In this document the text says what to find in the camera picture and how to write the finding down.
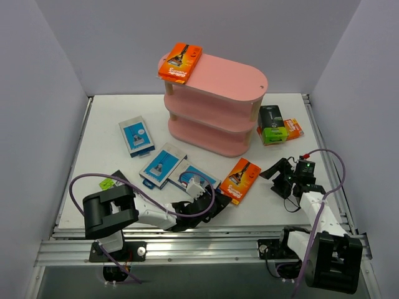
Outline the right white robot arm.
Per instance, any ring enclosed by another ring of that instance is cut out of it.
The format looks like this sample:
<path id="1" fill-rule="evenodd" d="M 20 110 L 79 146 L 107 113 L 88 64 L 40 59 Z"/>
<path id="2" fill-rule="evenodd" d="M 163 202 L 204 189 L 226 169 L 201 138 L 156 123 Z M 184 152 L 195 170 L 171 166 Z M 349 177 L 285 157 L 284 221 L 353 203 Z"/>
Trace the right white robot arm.
<path id="1" fill-rule="evenodd" d="M 308 287 L 354 294 L 357 291 L 363 245 L 339 224 L 316 183 L 315 163 L 304 158 L 293 166 L 287 158 L 260 173 L 273 182 L 272 191 L 283 200 L 294 197 L 311 228 L 288 225 L 277 240 L 259 240 L 259 256 L 276 259 L 271 275 Z"/>

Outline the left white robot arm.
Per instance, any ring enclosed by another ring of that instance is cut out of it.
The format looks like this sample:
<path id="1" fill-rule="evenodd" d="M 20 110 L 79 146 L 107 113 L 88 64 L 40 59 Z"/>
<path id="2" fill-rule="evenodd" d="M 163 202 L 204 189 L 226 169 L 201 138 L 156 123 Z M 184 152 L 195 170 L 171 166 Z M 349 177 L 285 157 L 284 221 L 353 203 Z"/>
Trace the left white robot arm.
<path id="1" fill-rule="evenodd" d="M 183 214 L 175 216 L 156 205 L 138 197 L 133 189 L 121 185 L 86 196 L 83 199 L 85 238 L 99 240 L 103 244 L 103 254 L 111 261 L 119 261 L 125 256 L 126 246 L 122 240 L 122 230 L 140 223 L 169 232 L 183 232 L 198 224 L 208 223 L 231 202 L 231 198 L 215 192 L 212 201 L 211 188 L 193 200 L 174 202 L 167 205 L 170 211 Z"/>

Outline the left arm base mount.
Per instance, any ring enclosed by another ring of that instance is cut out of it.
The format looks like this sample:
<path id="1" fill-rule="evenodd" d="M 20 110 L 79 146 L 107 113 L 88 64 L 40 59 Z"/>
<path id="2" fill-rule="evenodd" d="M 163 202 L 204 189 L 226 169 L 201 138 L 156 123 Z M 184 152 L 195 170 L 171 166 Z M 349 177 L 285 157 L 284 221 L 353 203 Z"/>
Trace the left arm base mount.
<path id="1" fill-rule="evenodd" d="M 132 263 L 144 262 L 147 254 L 147 243 L 144 241 L 125 242 L 122 249 L 116 252 L 107 250 L 104 254 L 97 242 L 93 242 L 89 253 L 89 262 L 107 263 L 102 268 L 102 277 L 109 283 L 140 283 L 137 277 L 133 278 Z"/>

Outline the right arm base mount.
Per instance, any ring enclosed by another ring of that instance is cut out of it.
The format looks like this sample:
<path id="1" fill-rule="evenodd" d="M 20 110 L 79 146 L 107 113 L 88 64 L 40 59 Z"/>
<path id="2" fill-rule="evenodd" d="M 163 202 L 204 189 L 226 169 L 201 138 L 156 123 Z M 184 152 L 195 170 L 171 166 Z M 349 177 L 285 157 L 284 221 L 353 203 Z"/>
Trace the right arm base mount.
<path id="1" fill-rule="evenodd" d="M 259 258 L 265 260 L 269 274 L 284 282 L 301 282 L 314 237 L 306 230 L 282 231 L 276 239 L 258 239 Z"/>

